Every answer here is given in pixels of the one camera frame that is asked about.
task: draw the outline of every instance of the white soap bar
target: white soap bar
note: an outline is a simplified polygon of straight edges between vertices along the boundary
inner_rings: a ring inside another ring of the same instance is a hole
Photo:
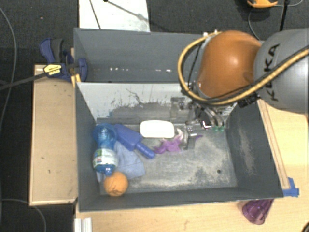
[[[175,129],[168,121],[146,120],[140,124],[140,133],[143,137],[172,138],[175,135]]]

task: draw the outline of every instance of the gray bin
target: gray bin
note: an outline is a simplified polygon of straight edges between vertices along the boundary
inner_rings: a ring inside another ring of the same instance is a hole
[[[169,120],[172,97],[184,97],[188,104],[177,83],[176,65],[182,49],[198,37],[75,29],[75,57],[86,57],[89,65],[87,82],[76,87],[81,212],[283,196],[256,104],[236,106],[225,131],[202,131],[193,150],[165,153],[152,160],[141,157],[146,175],[131,180],[122,197],[109,197],[97,182],[91,164],[95,125],[122,123],[138,131],[143,120]],[[186,64],[193,59],[191,55]],[[179,111],[175,127],[181,129],[185,118],[186,110]],[[149,147],[159,143],[157,139],[143,142]]]

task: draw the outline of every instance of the blue clamp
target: blue clamp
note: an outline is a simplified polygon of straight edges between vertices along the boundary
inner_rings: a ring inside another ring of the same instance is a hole
[[[288,180],[290,182],[291,188],[282,190],[283,195],[284,197],[296,197],[297,198],[299,196],[299,188],[295,187],[294,180],[292,178],[288,177]]]
[[[62,39],[47,38],[43,40],[39,47],[40,53],[46,58],[47,64],[55,64],[55,66],[44,68],[47,77],[60,78],[67,82],[71,81],[70,68],[79,67],[81,81],[84,82],[87,78],[88,65],[85,58],[78,59],[78,64],[74,64],[74,59],[66,50],[62,51]]]

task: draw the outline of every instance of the wooden board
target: wooden board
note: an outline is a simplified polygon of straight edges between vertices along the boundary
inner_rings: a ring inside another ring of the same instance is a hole
[[[35,67],[35,74],[43,66]],[[77,198],[73,86],[44,77],[33,85],[30,205],[72,203]]]

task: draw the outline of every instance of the yellow cable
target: yellow cable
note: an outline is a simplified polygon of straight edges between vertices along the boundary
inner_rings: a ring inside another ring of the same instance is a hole
[[[197,39],[196,41],[192,42],[191,44],[189,44],[184,50],[183,52],[180,54],[180,57],[178,59],[178,66],[177,66],[177,72],[178,72],[178,78],[179,78],[179,82],[181,83],[183,89],[188,93],[189,96],[191,96],[191,98],[194,98],[198,101],[202,101],[202,102],[210,102],[211,105],[227,105],[233,102],[236,102],[240,99],[245,98],[246,96],[256,92],[257,90],[259,90],[262,86],[264,86],[265,84],[267,84],[268,82],[271,82],[274,78],[276,78],[280,73],[282,73],[283,71],[285,71],[287,68],[289,68],[292,64],[294,64],[295,62],[299,61],[300,59],[302,59],[303,57],[305,57],[306,55],[308,55],[308,49],[300,52],[299,54],[295,55],[294,57],[292,57],[290,60],[286,61],[284,64],[282,64],[280,67],[278,67],[274,72],[272,72],[270,75],[268,75],[266,78],[264,78],[263,80],[261,80],[259,83],[257,83],[256,85],[252,86],[250,89],[240,93],[239,95],[232,97],[230,99],[227,99],[225,101],[209,101],[209,99],[205,99],[202,98],[200,96],[198,96],[197,94],[193,93],[189,87],[186,85],[185,80],[183,78],[182,75],[182,63],[183,63],[183,59],[184,56],[187,54],[187,52],[194,47],[195,45],[201,43],[202,41],[206,40],[207,38],[217,35],[221,32],[214,32],[211,33],[207,36],[201,37],[199,39]]]

